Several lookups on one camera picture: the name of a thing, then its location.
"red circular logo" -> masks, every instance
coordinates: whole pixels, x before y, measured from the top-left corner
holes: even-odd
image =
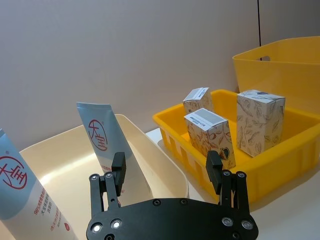
[[[93,119],[91,122],[89,122],[88,129],[91,142],[96,146],[96,148],[100,149],[101,151],[106,151],[108,149],[108,141],[102,124],[98,120]]]
[[[21,190],[27,184],[27,173],[22,163],[12,156],[0,157],[0,181],[13,189]]]

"light blue tube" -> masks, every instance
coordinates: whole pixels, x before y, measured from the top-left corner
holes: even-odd
[[[97,156],[113,160],[116,152],[124,152],[126,159],[133,155],[111,105],[77,102],[76,106]],[[104,172],[111,170],[100,164]]]
[[[109,104],[76,103],[85,131],[104,173],[117,152],[124,152],[126,174],[119,201],[123,206],[153,198],[151,189]]]
[[[37,177],[0,129],[0,220],[14,217],[26,205]]]

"small product box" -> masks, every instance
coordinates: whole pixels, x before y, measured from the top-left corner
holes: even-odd
[[[208,87],[193,89],[183,100],[183,106],[186,114],[192,113],[201,108],[213,111],[214,107]]]
[[[227,119],[201,108],[184,117],[191,144],[207,156],[208,151],[218,152],[223,169],[236,166],[229,122]]]
[[[252,157],[280,143],[286,99],[249,90],[237,95],[237,147]]]

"screw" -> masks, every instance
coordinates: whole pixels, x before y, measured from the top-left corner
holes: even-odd
[[[243,172],[239,172],[239,173],[238,173],[238,176],[239,176],[240,178],[244,178],[246,175],[245,175]]]
[[[97,234],[97,233],[99,233],[101,231],[101,229],[102,229],[101,223],[95,223],[91,227],[91,232],[93,232],[94,234]]]
[[[230,172],[229,172],[229,171],[224,171],[224,172],[223,172],[223,175],[229,176],[229,175],[230,175]]]
[[[235,231],[235,232],[232,234],[232,239],[239,240],[239,239],[240,239],[239,233],[237,233],[237,232]]]
[[[252,224],[252,222],[250,222],[249,220],[243,220],[241,222],[242,227],[244,227],[247,230],[251,230],[254,228],[254,225]]]
[[[222,223],[227,227],[231,227],[234,224],[234,221],[232,221],[230,217],[225,216],[224,218],[222,218]]]
[[[120,228],[122,225],[122,221],[120,219],[114,219],[112,222],[111,222],[111,227],[113,229],[118,229]]]
[[[180,204],[181,205],[187,205],[188,204],[188,200],[183,198],[183,199],[180,200]]]
[[[98,176],[97,175],[93,175],[93,176],[91,176],[91,180],[96,180],[98,178]]]
[[[161,201],[159,200],[159,199],[155,199],[155,200],[153,200],[153,205],[155,205],[155,206],[159,206],[160,204],[161,204]]]
[[[105,236],[105,240],[114,240],[115,236],[113,234],[108,234],[107,236]]]

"white table surface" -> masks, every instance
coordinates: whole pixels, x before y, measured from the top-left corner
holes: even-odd
[[[160,129],[146,134],[172,159],[163,144]],[[191,199],[214,203],[196,179],[178,162],[189,181]],[[259,240],[320,240],[320,172],[319,165],[278,188],[263,200],[250,205],[251,215],[259,228]]]

